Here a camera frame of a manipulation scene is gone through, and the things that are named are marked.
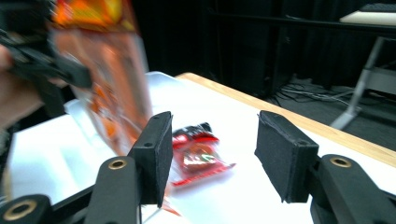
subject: human hand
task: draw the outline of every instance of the human hand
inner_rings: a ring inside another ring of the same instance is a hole
[[[7,72],[10,67],[10,52],[0,45],[0,129],[11,126],[42,106],[33,84]]]

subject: red candy package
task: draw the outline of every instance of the red candy package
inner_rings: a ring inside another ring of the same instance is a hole
[[[184,186],[199,179],[222,173],[235,166],[220,159],[219,139],[208,123],[189,126],[173,132],[176,176],[171,180],[175,187]]]

